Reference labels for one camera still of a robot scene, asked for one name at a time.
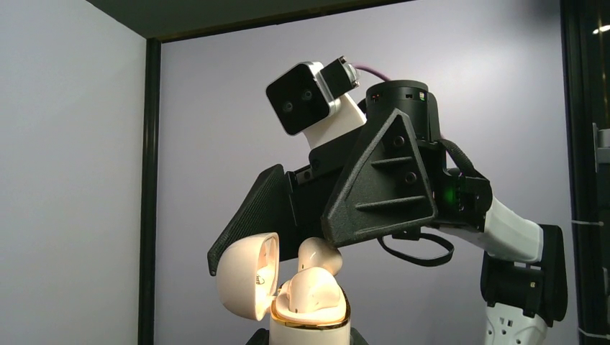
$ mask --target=white cable tie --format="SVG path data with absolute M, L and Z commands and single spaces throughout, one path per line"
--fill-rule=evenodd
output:
M 590 221 L 574 221 L 574 220 L 572 220 L 572 224 L 592 225 L 592 226 L 604 226 L 603 221 L 598 221 L 596 223 L 591 223 Z
M 581 332 L 582 334 L 584 334 L 585 336 L 588 336 L 589 338 L 596 338 L 596 339 L 608 339 L 610 340 L 610 334 L 591 334 L 591 333 L 587 333 L 585 331 L 583 331 L 582 328 L 578 327 L 578 331 Z

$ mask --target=ceiling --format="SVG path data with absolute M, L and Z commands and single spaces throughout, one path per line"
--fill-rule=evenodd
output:
M 144 38 L 167 42 L 411 0 L 87 1 Z

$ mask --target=open case lid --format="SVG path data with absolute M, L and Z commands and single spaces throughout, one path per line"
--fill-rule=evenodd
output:
M 257 234 L 231 244 L 218 263 L 220 301 L 237 316 L 260 321 L 269 311 L 278 286 L 279 237 Z

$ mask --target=white wall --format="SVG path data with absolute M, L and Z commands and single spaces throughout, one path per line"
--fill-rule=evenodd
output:
M 159 345 L 245 344 L 256 323 L 218 301 L 206 253 L 258 173 L 307 162 L 265 87 L 297 62 L 341 55 L 435 93 L 444 135 L 524 217 L 565 232 L 570 309 L 546 344 L 577 344 L 558 0 L 420 0 L 163 45 L 157 315 Z M 377 83 L 364 75 L 359 101 Z M 342 249 L 353 326 L 374 344 L 482 344 L 481 250 L 458 239 L 428 269 L 376 241 Z M 425 243 L 392 243 L 435 255 Z M 296 263 L 281 266 L 281 277 Z
M 0 343 L 136 344 L 145 40 L 0 4 Z

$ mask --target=black metal beam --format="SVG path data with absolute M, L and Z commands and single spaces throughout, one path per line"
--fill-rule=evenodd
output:
M 140 303 L 137 343 L 155 342 L 155 248 L 157 237 L 157 174 L 161 42 L 146 42 L 142 201 L 140 212 Z
M 583 30 L 585 1 L 562 0 L 565 105 L 568 126 L 570 191 L 573 218 L 597 223 L 593 115 L 587 69 L 587 34 Z M 573 224 L 578 324 L 588 334 L 606 334 L 601 228 Z M 582 345 L 608 344 L 580 333 Z

